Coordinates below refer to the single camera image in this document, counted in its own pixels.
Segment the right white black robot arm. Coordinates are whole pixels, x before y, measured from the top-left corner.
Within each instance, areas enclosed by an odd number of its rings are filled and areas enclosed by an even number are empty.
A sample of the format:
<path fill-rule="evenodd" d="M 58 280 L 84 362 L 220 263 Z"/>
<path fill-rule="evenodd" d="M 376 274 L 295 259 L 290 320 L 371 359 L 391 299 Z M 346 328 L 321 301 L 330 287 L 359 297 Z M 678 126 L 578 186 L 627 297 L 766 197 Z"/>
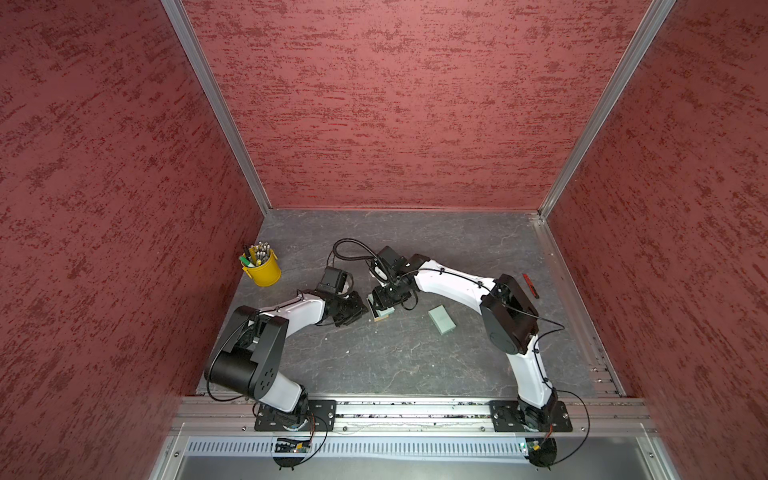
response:
<path fill-rule="evenodd" d="M 462 304 L 482 317 L 491 344 L 503 352 L 517 383 L 517 399 L 491 403 L 494 428 L 510 432 L 571 432 L 570 415 L 543 365 L 539 349 L 542 317 L 512 276 L 484 278 L 448 268 L 422 255 L 378 256 L 366 262 L 379 285 L 370 305 L 379 313 L 420 293 Z"/>

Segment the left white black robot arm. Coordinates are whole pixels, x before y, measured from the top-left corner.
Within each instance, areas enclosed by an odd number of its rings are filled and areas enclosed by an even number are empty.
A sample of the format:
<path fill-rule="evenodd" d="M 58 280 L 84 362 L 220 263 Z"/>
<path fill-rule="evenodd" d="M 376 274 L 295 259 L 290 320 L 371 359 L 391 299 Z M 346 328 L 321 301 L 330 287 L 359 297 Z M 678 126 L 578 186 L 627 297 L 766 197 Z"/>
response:
<path fill-rule="evenodd" d="M 298 331 L 330 323 L 349 325 L 367 312 L 355 291 L 328 294 L 299 291 L 295 298 L 266 308 L 240 306 L 217 340 L 205 365 L 206 386 L 217 385 L 251 399 L 275 416 L 280 428 L 297 431 L 311 426 L 306 388 L 280 373 L 286 340 Z"/>

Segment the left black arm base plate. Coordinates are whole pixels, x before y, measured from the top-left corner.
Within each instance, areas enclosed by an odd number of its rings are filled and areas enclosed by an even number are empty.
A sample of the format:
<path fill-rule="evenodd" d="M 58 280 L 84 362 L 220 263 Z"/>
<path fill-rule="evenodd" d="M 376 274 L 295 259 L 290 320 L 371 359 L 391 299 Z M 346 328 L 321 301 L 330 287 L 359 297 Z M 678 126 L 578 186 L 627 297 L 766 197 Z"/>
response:
<path fill-rule="evenodd" d="M 291 412 L 260 404 L 255 414 L 256 432 L 326 432 L 334 428 L 336 400 L 300 400 Z"/>

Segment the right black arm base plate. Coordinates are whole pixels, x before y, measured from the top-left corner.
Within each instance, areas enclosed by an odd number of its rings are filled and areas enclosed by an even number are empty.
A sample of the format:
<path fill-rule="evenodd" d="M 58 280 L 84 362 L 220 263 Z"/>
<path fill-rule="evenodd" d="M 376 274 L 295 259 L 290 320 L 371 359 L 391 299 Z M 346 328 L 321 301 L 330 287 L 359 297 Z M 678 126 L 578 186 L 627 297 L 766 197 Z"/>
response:
<path fill-rule="evenodd" d="M 562 401 L 550 401 L 542 408 L 525 402 L 492 400 L 488 403 L 495 432 L 570 433 L 573 426 Z"/>

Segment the pale green lift-off lid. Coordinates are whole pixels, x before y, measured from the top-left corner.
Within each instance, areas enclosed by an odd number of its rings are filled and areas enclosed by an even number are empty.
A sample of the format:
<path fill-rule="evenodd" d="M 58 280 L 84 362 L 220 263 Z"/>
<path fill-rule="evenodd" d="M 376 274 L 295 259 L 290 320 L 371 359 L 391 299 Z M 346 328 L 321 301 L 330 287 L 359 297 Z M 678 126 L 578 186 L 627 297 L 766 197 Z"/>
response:
<path fill-rule="evenodd" d="M 455 322 L 444 306 L 431 309 L 428 315 L 440 335 L 445 335 L 456 328 Z"/>

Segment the pale green box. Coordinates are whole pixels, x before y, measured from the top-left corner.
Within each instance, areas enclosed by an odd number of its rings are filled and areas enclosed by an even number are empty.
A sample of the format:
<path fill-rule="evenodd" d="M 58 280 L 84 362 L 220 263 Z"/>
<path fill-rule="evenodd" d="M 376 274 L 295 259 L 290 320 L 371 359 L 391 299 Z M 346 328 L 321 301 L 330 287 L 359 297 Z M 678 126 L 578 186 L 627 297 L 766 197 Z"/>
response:
<path fill-rule="evenodd" d="M 377 304 L 372 294 L 369 294 L 366 297 L 366 299 L 367 299 L 367 303 L 369 305 L 370 311 L 372 313 L 373 319 L 374 317 L 377 317 L 377 316 L 386 316 L 386 315 L 390 316 L 392 313 L 395 312 L 394 307 L 384 308 L 381 305 Z"/>

